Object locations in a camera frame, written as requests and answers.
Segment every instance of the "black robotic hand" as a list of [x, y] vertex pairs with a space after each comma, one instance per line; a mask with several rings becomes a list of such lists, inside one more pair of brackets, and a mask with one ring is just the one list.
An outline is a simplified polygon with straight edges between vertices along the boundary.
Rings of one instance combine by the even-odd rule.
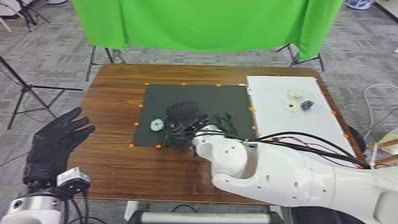
[[80, 113], [78, 107], [34, 135], [23, 171], [23, 183], [34, 188], [57, 185], [57, 175], [66, 171], [69, 154], [94, 132], [94, 126], [82, 128], [89, 124], [87, 117], [73, 121]]
[[194, 131], [197, 125], [208, 119], [208, 114], [199, 110], [197, 104], [185, 101], [167, 108], [167, 119], [173, 133], [183, 133]]

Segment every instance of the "white board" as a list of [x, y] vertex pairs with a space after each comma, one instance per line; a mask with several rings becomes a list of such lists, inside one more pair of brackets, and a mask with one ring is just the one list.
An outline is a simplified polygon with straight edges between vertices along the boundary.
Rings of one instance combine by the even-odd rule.
[[[316, 79], [313, 77], [249, 76], [247, 80], [260, 135], [286, 131], [309, 133], [327, 139], [356, 155]], [[302, 92], [299, 98], [290, 96], [293, 89]], [[309, 111], [300, 109], [306, 100], [315, 102]], [[292, 101], [295, 102], [293, 110], [288, 109]], [[306, 142], [327, 146], [318, 140], [302, 136], [295, 137]]]

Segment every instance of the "floor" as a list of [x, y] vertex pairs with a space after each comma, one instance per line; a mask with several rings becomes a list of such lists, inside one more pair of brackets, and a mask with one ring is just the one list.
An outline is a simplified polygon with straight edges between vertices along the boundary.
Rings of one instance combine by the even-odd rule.
[[[14, 33], [0, 27], [0, 53], [29, 82], [39, 85], [80, 87], [89, 89], [85, 71], [91, 45], [80, 27], [80, 21], [71, 4], [48, 6], [37, 3], [36, 9], [52, 23], [39, 22], [34, 32], [27, 32], [23, 21], [7, 21]], [[363, 89], [372, 84], [398, 85], [398, 25], [377, 8], [366, 12], [341, 9], [331, 36], [327, 38], [322, 55], [327, 72], [322, 73], [343, 117], [350, 126], [364, 132], [370, 126]], [[276, 53], [261, 50], [235, 54], [183, 53], [169, 50], [132, 47], [125, 51], [125, 59], [132, 64], [199, 64], [240, 66], [288, 66], [288, 52]], [[107, 63], [105, 52], [100, 51], [96, 62]], [[318, 62], [302, 65], [318, 69]], [[94, 67], [91, 80], [100, 66]], [[16, 118], [13, 130], [6, 130], [13, 113], [20, 88], [0, 74], [0, 163], [9, 161], [30, 149], [30, 138], [50, 116], [45, 112], [32, 112]], [[39, 91], [46, 100], [52, 91]], [[372, 105], [379, 120], [398, 107], [396, 90], [379, 88], [372, 91]], [[73, 109], [84, 98], [84, 92], [68, 92], [55, 103], [53, 111], [62, 114]], [[25, 108], [37, 104], [29, 98]], [[370, 143], [396, 128], [398, 113], [377, 126]], [[9, 201], [22, 192], [22, 170], [25, 159], [16, 159], [0, 167], [0, 215], [7, 210]], [[201, 211], [263, 212], [265, 207], [196, 205]], [[153, 203], [151, 211], [171, 211], [174, 204]], [[123, 223], [125, 201], [93, 201], [93, 215], [105, 218], [109, 223]]]

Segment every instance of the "wooden table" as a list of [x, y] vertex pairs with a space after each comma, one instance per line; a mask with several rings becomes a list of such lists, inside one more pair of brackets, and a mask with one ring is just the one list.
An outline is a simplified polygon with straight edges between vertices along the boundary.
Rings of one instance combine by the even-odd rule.
[[[320, 74], [311, 69], [121, 64], [103, 66], [82, 105], [96, 133], [69, 160], [69, 166], [82, 167], [91, 175], [93, 199], [265, 204], [213, 187], [210, 162], [192, 157], [190, 150], [132, 147], [146, 85], [235, 85], [247, 82], [251, 74], [315, 77], [338, 112]], [[340, 112], [336, 116], [363, 158]]]

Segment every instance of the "green screen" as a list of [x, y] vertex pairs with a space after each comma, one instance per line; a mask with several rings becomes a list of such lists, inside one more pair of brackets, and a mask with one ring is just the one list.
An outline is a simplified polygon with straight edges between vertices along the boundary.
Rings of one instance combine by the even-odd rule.
[[293, 43], [316, 57], [343, 0], [73, 0], [93, 45], [240, 52]]

